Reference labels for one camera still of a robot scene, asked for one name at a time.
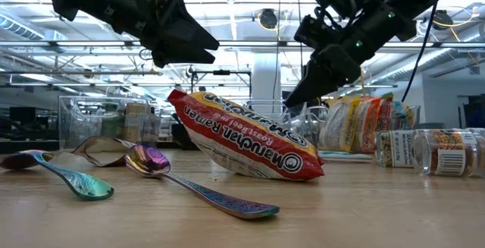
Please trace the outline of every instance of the iridescent spoon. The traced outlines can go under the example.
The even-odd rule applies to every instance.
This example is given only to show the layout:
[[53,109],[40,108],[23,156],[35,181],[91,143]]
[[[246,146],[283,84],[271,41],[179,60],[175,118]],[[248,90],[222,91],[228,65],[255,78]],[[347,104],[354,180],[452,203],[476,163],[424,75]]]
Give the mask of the iridescent spoon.
[[49,164],[54,155],[42,150],[26,150],[0,157],[0,168],[17,170],[41,165],[59,176],[83,200],[102,200],[113,196],[114,188],[96,177]]
[[262,218],[274,215],[280,211],[278,206],[265,205],[237,199],[194,184],[173,174],[169,174],[170,162],[156,148],[149,146],[133,146],[126,155],[127,166],[130,170],[143,177],[166,177],[192,191],[197,197],[215,208],[239,218]]

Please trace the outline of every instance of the barcode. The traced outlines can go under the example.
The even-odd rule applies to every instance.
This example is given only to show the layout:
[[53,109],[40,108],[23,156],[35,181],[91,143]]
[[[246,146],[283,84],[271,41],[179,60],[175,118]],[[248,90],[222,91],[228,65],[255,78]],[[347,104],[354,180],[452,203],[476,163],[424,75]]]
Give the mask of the barcode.
[[465,151],[463,149],[439,149],[436,175],[460,176],[465,170]]

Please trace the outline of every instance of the ramen package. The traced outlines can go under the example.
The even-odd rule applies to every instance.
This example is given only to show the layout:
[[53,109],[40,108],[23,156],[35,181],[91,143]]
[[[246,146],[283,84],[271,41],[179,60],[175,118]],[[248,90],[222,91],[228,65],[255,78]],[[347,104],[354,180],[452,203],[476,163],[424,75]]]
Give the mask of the ramen package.
[[355,139],[352,144],[353,152],[374,153],[374,130],[380,101],[380,98],[366,99],[358,106]]
[[319,148],[345,152],[351,150],[360,101],[360,98],[344,97],[331,105],[327,123],[320,132]]
[[324,175],[324,162],[309,141],[250,109],[206,92],[174,90],[168,101],[192,141],[226,169],[291,181]]

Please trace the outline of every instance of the maruchan logo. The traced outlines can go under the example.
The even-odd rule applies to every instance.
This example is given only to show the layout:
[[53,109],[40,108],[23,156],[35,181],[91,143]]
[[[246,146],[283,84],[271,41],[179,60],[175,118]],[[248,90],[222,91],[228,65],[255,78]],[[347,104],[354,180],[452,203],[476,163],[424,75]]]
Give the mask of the maruchan logo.
[[280,170],[293,174],[298,173],[302,169],[302,157],[296,153],[280,154],[271,147],[254,141],[251,137],[233,130],[228,126],[223,126],[222,137],[236,144],[239,150],[250,151],[259,158],[267,159]]
[[204,100],[209,102],[214,102],[221,105],[222,109],[227,112],[231,112],[237,115],[244,116],[252,121],[259,123],[260,125],[264,126],[269,132],[278,135],[290,142],[296,143],[303,148],[308,148],[308,142],[305,138],[301,137],[297,133],[293,133],[292,131],[287,130],[284,127],[274,123],[273,121],[264,118],[254,111],[245,109],[239,105],[235,105],[231,102],[228,102],[224,99],[217,97],[216,95],[205,93],[203,96]]

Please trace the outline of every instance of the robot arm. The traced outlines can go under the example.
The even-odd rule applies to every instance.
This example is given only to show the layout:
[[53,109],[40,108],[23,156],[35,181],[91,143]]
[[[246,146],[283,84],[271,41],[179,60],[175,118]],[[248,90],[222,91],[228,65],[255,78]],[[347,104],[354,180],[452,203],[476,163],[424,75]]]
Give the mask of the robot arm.
[[[314,49],[307,71],[286,106],[292,107],[334,92],[361,75],[360,65],[372,58],[386,42],[401,41],[416,34],[419,14],[438,0],[316,0],[316,18],[306,16],[295,40]],[[140,39],[152,50],[154,63],[212,63],[206,49],[216,50],[219,42],[187,12],[183,0],[52,0],[54,10],[73,20],[79,10]],[[335,22],[325,8],[331,6],[349,21]]]
[[54,10],[73,20],[79,10],[126,32],[152,50],[155,65],[168,63],[213,63],[206,49],[217,50],[219,42],[187,12],[183,0],[52,0]]
[[[306,16],[295,40],[314,49],[306,75],[286,100],[294,106],[353,83],[360,65],[397,36],[405,41],[416,34],[414,18],[438,0],[316,0],[317,18]],[[341,27],[325,8],[331,6],[349,21]]]

